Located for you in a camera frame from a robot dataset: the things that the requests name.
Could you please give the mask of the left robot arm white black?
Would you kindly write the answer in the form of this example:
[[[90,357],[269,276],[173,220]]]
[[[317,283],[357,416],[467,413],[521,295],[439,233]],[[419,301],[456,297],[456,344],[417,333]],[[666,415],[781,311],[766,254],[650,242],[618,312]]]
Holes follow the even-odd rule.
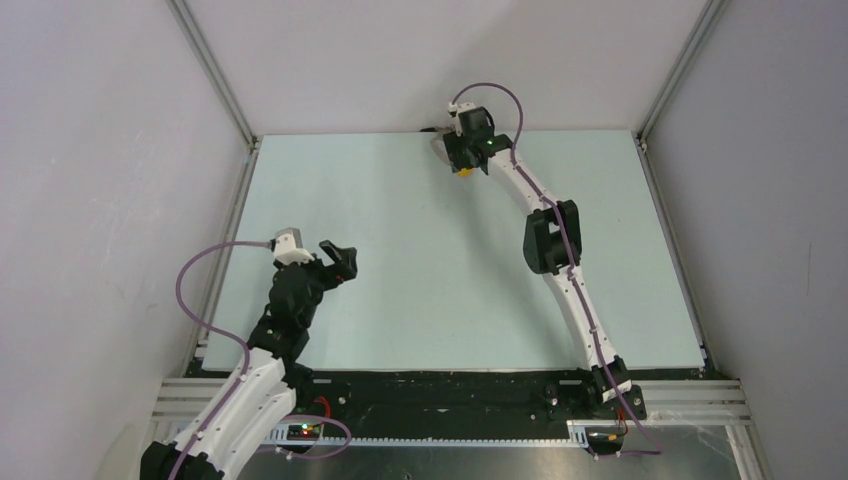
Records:
[[[325,263],[303,247],[296,229],[263,245],[273,254],[275,273],[256,326],[246,339],[208,328],[239,345],[240,361],[187,428],[147,447],[141,478],[234,479],[285,417],[301,417],[308,426],[326,423],[310,414],[317,402],[313,372],[298,358],[325,293],[356,278],[357,250],[324,240]]]

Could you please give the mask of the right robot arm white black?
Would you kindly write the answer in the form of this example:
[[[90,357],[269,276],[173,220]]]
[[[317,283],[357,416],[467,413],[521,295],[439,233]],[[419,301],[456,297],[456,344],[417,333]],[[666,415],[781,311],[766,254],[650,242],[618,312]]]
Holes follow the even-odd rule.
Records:
[[[448,107],[453,126],[442,136],[453,172],[479,169],[511,196],[525,216],[522,252],[529,269],[551,290],[578,350],[578,373],[587,384],[583,409],[604,418],[618,407],[638,423],[639,398],[624,360],[606,334],[588,295],[580,263],[579,211],[545,188],[517,153],[517,141],[495,131],[493,117],[471,102]]]

